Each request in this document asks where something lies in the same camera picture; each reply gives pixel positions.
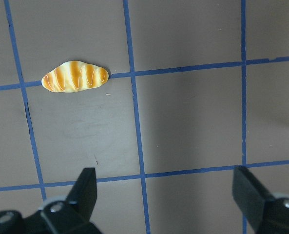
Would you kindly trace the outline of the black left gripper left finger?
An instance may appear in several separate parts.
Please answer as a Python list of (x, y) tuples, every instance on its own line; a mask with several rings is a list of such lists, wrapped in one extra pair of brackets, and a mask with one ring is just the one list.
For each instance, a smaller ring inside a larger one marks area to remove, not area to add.
[(0, 234), (99, 234), (90, 221), (96, 199), (95, 168), (84, 168), (65, 198), (47, 200), (34, 214), (0, 211)]

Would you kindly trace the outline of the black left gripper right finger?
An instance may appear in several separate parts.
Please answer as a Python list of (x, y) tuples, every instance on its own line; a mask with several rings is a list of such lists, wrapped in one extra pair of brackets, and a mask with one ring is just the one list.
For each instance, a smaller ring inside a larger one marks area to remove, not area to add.
[(256, 234), (289, 234), (289, 195), (270, 192), (245, 166), (233, 170), (232, 197)]

